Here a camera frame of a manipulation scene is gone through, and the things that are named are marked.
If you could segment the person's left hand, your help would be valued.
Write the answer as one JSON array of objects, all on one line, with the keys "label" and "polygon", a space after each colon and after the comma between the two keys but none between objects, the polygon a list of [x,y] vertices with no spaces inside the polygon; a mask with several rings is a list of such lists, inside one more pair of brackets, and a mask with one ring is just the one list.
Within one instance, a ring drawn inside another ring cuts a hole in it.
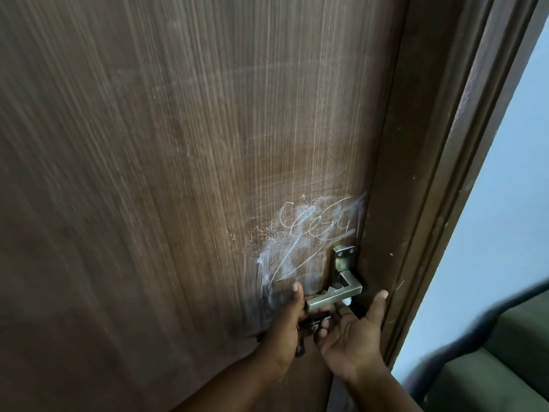
[{"label": "person's left hand", "polygon": [[294,359],[298,344],[297,325],[306,318],[306,310],[304,315],[291,315],[291,297],[279,308],[259,347],[262,359],[278,378],[285,375]]}]

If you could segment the person's right hand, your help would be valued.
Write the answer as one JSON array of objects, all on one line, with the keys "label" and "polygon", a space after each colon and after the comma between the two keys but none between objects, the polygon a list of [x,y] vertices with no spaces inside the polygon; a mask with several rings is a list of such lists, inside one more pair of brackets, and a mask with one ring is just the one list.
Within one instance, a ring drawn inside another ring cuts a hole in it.
[{"label": "person's right hand", "polygon": [[385,365],[380,338],[368,335],[365,316],[358,318],[349,306],[338,302],[332,318],[324,320],[317,330],[315,342],[331,372],[342,379],[355,368]]}]

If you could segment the dark key bunch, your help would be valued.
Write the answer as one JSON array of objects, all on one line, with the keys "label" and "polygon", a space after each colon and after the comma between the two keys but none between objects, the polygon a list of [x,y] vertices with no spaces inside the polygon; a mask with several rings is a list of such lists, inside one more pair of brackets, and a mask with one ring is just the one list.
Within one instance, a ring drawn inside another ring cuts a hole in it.
[{"label": "dark key bunch", "polygon": [[315,313],[298,322],[298,344],[294,355],[295,358],[302,357],[305,354],[306,350],[304,339],[313,335],[321,325],[322,321],[327,318],[331,318],[331,313],[329,311],[324,311]]}]

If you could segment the person's left forearm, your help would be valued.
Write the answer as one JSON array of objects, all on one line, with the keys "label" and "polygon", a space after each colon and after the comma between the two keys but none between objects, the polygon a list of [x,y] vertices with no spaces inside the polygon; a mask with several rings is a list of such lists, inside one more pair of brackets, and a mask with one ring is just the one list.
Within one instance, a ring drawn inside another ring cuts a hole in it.
[{"label": "person's left forearm", "polygon": [[170,412],[251,412],[265,391],[284,377],[294,352],[260,346]]}]

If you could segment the person's right forearm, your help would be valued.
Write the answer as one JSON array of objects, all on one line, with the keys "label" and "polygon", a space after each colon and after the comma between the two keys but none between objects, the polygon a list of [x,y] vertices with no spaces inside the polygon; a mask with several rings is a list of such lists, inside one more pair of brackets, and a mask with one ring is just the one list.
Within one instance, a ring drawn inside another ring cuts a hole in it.
[{"label": "person's right forearm", "polygon": [[342,377],[357,412],[424,412],[384,364],[368,364]]}]

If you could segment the green sofa with dark edge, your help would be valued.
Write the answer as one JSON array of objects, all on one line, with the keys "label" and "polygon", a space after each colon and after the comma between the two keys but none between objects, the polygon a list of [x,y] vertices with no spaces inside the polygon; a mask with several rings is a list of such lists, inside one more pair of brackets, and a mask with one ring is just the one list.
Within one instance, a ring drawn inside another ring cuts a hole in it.
[{"label": "green sofa with dark edge", "polygon": [[549,279],[491,308],[402,383],[424,412],[549,412]]}]

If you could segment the brown wooden door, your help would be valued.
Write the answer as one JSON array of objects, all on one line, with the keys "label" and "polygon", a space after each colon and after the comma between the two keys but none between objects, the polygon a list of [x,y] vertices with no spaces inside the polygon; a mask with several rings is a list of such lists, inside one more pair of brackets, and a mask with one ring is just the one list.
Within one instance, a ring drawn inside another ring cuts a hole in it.
[{"label": "brown wooden door", "polygon": [[0,412],[168,411],[360,239],[408,0],[0,0]]}]

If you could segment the dark brown door frame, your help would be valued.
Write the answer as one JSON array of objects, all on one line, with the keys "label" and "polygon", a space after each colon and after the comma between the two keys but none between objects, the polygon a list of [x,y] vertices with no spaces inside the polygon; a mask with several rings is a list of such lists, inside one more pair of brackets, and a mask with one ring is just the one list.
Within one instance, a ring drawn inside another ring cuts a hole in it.
[{"label": "dark brown door frame", "polygon": [[511,97],[549,0],[408,0],[355,272],[362,313],[389,291],[392,368]]}]

